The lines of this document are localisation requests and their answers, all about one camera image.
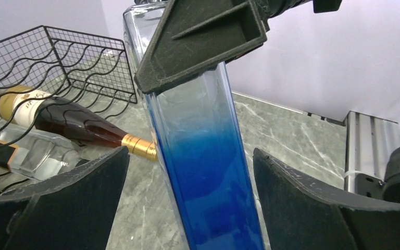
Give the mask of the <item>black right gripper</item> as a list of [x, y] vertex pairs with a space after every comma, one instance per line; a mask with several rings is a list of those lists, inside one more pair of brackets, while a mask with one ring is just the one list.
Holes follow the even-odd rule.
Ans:
[[262, 46], [261, 18], [309, 2], [319, 14], [338, 11], [342, 0], [167, 1], [134, 80], [144, 94], [175, 88]]

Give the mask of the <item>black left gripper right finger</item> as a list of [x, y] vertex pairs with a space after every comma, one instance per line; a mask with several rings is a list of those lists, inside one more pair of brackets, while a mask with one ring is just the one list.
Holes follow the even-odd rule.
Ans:
[[258, 148], [253, 167], [272, 249], [400, 249], [400, 203], [336, 188]]

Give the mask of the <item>blue square glass bottle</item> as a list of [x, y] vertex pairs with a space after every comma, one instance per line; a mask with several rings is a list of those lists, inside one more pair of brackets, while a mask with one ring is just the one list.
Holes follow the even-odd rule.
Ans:
[[[134, 76], [163, 8], [135, 1], [123, 13]], [[263, 249], [226, 64], [156, 96], [138, 91], [188, 248]]]

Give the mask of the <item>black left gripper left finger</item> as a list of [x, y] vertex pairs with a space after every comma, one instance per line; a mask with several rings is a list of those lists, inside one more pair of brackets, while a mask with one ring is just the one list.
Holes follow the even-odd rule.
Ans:
[[129, 162], [118, 147], [0, 195], [0, 249], [105, 249]]

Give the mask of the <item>clear bottle black gold cap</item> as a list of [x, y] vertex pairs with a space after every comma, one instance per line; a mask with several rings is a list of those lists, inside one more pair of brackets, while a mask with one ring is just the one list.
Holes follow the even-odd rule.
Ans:
[[49, 179], [88, 163], [69, 139], [0, 121], [0, 193]]

